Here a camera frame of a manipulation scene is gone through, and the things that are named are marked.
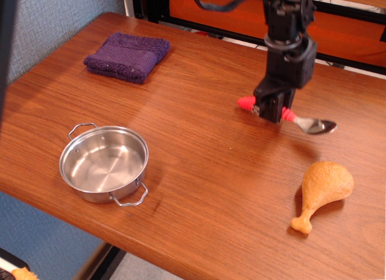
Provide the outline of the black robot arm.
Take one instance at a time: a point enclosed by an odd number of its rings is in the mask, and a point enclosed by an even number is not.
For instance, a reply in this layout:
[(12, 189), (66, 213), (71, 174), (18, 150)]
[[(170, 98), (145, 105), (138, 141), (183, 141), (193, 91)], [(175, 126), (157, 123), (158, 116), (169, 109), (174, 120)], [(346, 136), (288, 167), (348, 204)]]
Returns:
[(264, 0), (268, 48), (264, 79), (254, 90), (258, 115), (278, 123), (297, 89), (312, 78), (317, 43), (307, 33), (315, 20), (312, 0)]

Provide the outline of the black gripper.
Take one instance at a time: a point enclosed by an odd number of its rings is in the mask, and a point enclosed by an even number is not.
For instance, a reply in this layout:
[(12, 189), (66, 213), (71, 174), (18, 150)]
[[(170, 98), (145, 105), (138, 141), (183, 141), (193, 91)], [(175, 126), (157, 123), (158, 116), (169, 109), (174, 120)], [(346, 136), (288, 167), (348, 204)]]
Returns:
[(260, 118), (279, 123), (282, 108), (290, 109), (296, 90), (303, 88), (312, 78), (317, 43), (308, 35), (298, 35), (293, 41), (273, 40), (265, 36), (268, 47), (264, 79), (253, 95), (253, 111)]

